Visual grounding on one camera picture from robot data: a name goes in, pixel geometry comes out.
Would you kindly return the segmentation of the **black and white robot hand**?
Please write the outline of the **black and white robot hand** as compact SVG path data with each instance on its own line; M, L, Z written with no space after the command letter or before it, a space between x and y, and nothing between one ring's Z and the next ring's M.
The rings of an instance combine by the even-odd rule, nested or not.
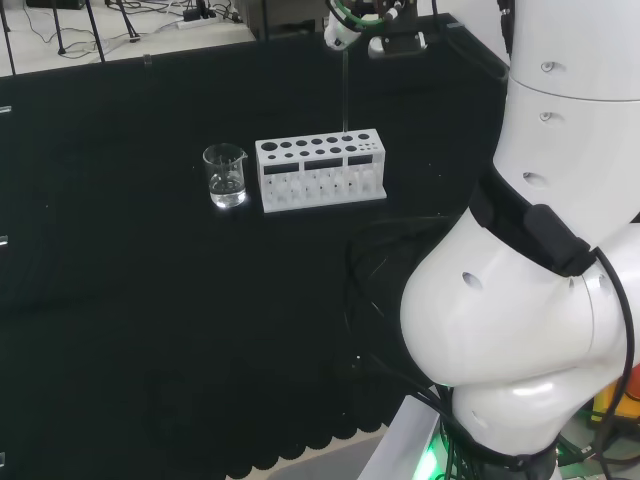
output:
M326 46L345 53L364 40L372 60L425 52L429 35L417 24L415 1L326 1Z

